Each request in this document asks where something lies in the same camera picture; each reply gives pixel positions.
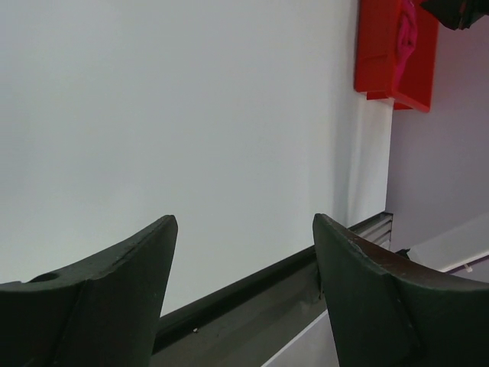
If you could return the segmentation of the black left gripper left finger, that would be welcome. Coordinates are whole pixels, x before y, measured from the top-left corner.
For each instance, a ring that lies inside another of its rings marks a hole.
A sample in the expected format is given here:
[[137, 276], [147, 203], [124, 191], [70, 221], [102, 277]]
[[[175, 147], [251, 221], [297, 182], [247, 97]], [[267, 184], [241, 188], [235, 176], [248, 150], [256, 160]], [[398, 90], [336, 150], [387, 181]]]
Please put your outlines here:
[[28, 282], [1, 286], [3, 366], [147, 366], [178, 225], [130, 238]]

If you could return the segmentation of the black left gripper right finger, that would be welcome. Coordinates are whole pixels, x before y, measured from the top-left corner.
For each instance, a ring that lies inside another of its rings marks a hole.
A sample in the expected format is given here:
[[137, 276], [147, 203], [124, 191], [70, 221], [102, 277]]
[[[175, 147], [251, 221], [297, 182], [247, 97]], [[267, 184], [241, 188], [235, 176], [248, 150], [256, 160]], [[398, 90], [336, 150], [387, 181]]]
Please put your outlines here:
[[427, 268], [313, 220], [316, 258], [342, 366], [486, 366], [488, 286]]

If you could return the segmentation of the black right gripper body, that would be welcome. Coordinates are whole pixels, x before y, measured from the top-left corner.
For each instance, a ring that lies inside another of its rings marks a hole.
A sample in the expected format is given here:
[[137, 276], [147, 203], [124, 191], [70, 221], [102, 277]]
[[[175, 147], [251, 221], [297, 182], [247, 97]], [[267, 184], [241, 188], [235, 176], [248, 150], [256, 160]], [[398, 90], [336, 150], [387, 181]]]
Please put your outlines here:
[[488, 0], [426, 0], [420, 6], [451, 30], [468, 29], [488, 16]]

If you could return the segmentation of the pink t shirt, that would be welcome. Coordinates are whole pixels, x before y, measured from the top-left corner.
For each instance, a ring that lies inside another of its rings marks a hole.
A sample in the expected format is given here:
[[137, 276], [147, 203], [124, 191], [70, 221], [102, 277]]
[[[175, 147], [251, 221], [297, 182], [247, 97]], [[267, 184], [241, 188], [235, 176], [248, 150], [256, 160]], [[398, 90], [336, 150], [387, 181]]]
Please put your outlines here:
[[398, 18], [397, 42], [396, 42], [396, 67], [394, 73], [394, 85], [398, 86], [406, 63], [414, 50], [417, 42], [416, 9], [412, 1], [402, 1]]

